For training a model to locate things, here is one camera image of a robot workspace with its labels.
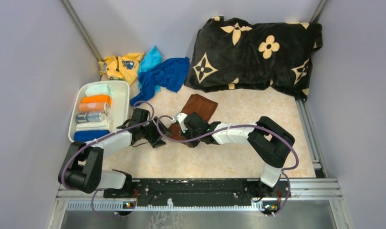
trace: yellow printed fabric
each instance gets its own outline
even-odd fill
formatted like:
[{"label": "yellow printed fabric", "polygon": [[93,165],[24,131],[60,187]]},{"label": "yellow printed fabric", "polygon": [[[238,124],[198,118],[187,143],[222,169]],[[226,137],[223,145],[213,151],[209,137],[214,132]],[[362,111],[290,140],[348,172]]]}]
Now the yellow printed fabric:
[{"label": "yellow printed fabric", "polygon": [[139,64],[144,53],[129,53],[125,56],[109,56],[99,61],[100,74],[106,74],[110,80],[124,80],[132,85],[138,78]]}]

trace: white storage bin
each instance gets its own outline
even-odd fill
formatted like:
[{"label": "white storage bin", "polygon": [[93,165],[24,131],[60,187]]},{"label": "white storage bin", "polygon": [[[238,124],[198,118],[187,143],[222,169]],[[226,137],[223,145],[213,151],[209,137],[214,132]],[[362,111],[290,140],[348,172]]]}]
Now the white storage bin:
[{"label": "white storage bin", "polygon": [[113,129],[112,132],[123,124],[125,120],[128,119],[128,108],[129,108],[129,85],[124,81],[110,80],[110,81],[99,81],[94,83],[88,83],[81,87],[76,97],[75,105],[73,106],[71,122],[69,124],[68,137],[71,142],[74,142],[73,136],[76,132],[76,115],[79,114],[79,104],[82,102],[82,99],[86,97],[84,92],[87,87],[94,84],[108,84],[112,91],[113,96],[111,97],[111,107],[110,113],[108,114],[109,119],[113,120]]}]

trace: brown cloth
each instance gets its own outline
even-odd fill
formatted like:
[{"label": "brown cloth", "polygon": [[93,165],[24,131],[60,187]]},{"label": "brown cloth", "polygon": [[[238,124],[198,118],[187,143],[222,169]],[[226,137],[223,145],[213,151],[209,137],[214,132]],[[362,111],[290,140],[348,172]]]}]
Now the brown cloth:
[{"label": "brown cloth", "polygon": [[[181,113],[189,115],[193,112],[196,112],[198,115],[200,115],[201,118],[208,122],[211,116],[214,114],[215,109],[217,109],[217,106],[218,103],[212,100],[209,100],[199,94],[192,94],[187,100],[186,105],[184,105],[183,109],[181,110]],[[170,125],[169,130],[173,133],[173,135],[169,135],[168,137],[175,140],[186,139],[185,137],[180,136],[180,125],[172,124]]]}]

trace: rolled towel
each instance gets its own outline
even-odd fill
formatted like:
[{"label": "rolled towel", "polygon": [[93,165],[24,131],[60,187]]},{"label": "rolled towel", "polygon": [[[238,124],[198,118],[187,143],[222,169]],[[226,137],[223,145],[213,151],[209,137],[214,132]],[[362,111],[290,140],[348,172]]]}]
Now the rolled towel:
[{"label": "rolled towel", "polygon": [[101,94],[105,94],[112,97],[113,91],[111,90],[111,87],[106,83],[92,84],[86,88],[86,91],[84,92],[84,94],[87,97],[101,95]]},{"label": "rolled towel", "polygon": [[110,105],[105,102],[99,103],[87,103],[87,104],[79,104],[80,112],[90,112],[90,111],[104,111],[104,113],[110,113]]},{"label": "rolled towel", "polygon": [[87,142],[94,140],[96,138],[103,137],[104,135],[109,134],[108,130],[85,130],[85,131],[76,131],[73,139],[77,142]]},{"label": "rolled towel", "polygon": [[82,130],[108,130],[112,131],[113,121],[111,119],[106,119],[101,122],[88,122],[88,123],[79,123],[76,125],[76,131]]},{"label": "rolled towel", "polygon": [[95,95],[95,96],[91,96],[91,97],[85,97],[82,99],[83,104],[99,103],[99,102],[106,102],[111,107],[111,98],[105,94]]},{"label": "rolled towel", "polygon": [[104,111],[82,112],[76,116],[76,123],[101,122],[106,118]]}]

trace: white wall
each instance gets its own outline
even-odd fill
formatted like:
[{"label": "white wall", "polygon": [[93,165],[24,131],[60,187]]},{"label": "white wall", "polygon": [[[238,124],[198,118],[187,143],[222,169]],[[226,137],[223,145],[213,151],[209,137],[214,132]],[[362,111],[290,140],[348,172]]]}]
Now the white wall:
[{"label": "white wall", "polygon": [[357,229],[386,229],[386,0],[333,0],[308,106]]},{"label": "white wall", "polygon": [[309,21],[319,0],[71,0],[101,55],[147,52],[191,56],[198,30],[213,16],[249,23]]},{"label": "white wall", "polygon": [[0,1],[0,229],[46,227],[76,93],[97,73],[58,0]]}]

